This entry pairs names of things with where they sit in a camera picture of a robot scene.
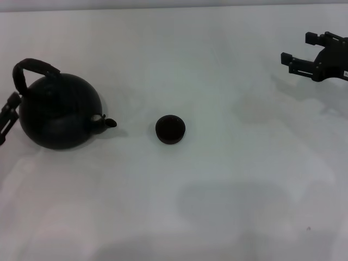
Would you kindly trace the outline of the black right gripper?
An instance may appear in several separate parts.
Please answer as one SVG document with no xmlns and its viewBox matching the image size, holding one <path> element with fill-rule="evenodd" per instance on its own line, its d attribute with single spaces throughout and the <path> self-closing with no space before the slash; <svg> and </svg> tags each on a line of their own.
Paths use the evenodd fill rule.
<svg viewBox="0 0 348 261">
<path fill-rule="evenodd" d="M 304 76 L 315 82 L 329 78 L 347 81 L 347 38 L 331 32 L 317 35 L 307 32 L 305 43 L 324 47 L 314 61 L 293 57 L 281 53 L 281 64 L 288 67 L 289 73 Z"/>
</svg>

